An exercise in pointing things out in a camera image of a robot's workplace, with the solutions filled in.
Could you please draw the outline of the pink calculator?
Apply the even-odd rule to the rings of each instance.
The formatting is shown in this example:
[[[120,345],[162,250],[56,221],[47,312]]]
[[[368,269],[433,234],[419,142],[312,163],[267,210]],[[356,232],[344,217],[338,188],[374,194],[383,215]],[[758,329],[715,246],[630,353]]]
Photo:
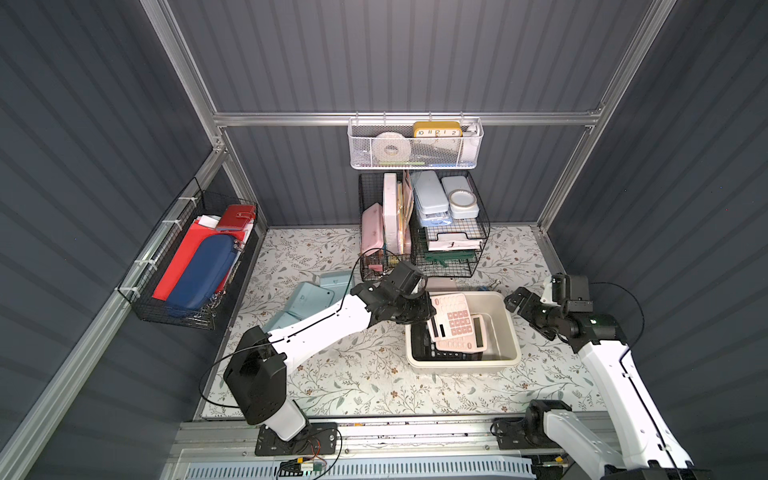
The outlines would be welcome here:
[[[444,294],[431,297],[436,315],[429,321],[429,331],[433,340],[455,336],[452,326],[471,317],[466,296],[462,293]]]
[[[455,336],[436,341],[439,350],[464,353],[484,352],[488,348],[485,319],[482,315],[472,315],[452,326]]]

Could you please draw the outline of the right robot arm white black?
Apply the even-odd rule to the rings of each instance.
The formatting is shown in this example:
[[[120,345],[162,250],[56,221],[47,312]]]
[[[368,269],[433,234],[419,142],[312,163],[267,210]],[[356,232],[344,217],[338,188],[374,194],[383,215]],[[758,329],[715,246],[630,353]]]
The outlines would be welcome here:
[[[610,314],[595,312],[584,276],[555,274],[537,295],[525,287],[506,309],[548,340],[571,348],[603,398],[619,446],[604,443],[561,400],[533,400],[521,424],[536,446],[555,444],[591,479],[711,479],[675,438],[644,385],[631,342]]]

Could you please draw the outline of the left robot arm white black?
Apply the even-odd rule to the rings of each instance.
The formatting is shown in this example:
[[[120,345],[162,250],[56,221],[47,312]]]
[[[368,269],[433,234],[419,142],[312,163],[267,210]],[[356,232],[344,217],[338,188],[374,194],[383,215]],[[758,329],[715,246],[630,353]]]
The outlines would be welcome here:
[[[280,440],[307,431],[306,415],[287,394],[288,377],[332,344],[382,322],[422,323],[436,310],[427,276],[404,261],[377,281],[361,282],[330,307],[288,327],[247,330],[227,357],[223,379],[250,425],[264,425]]]

